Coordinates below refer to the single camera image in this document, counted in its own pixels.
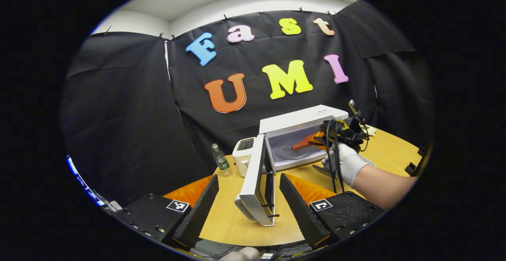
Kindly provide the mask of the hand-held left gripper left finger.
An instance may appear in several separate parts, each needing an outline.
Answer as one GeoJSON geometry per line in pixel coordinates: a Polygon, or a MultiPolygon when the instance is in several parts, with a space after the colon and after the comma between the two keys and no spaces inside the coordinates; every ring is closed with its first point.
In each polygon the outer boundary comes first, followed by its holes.
{"type": "Polygon", "coordinates": [[[185,250],[194,247],[219,192],[216,174],[165,196],[148,193],[113,215],[144,236],[185,250]]]}

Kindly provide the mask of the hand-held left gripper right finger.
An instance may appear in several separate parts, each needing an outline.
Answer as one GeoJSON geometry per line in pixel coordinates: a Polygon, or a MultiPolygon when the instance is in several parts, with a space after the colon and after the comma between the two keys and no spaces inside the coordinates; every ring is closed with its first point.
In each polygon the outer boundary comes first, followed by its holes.
{"type": "Polygon", "coordinates": [[[279,188],[311,247],[345,240],[384,212],[352,191],[336,194],[287,173],[281,174],[279,188]]]}

